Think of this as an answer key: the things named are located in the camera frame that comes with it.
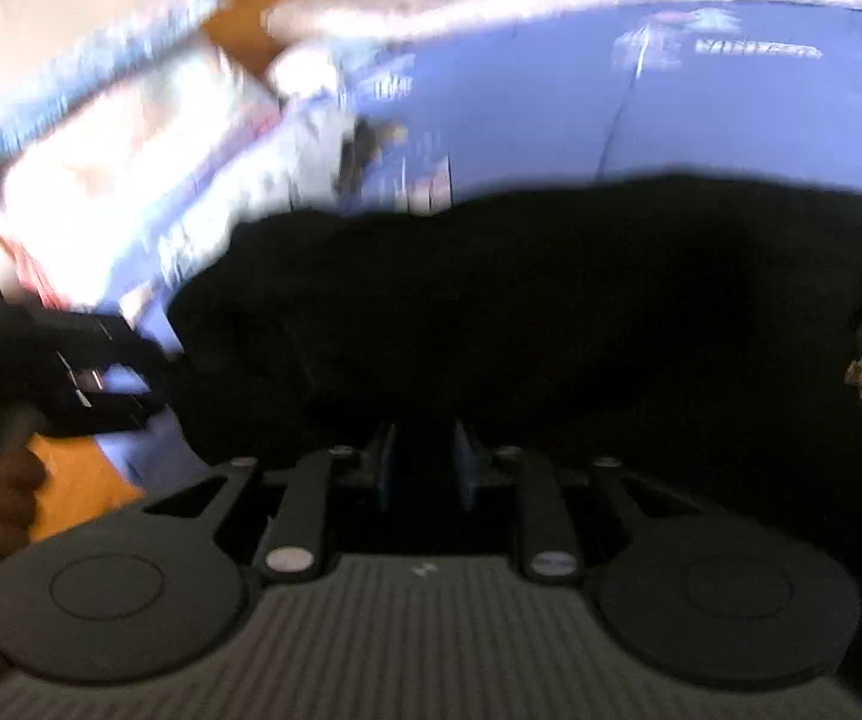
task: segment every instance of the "black cloth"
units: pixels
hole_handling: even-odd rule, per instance
[[[857,194],[674,175],[304,211],[238,227],[173,300],[172,403],[207,461],[446,416],[830,523],[862,514],[861,315]]]

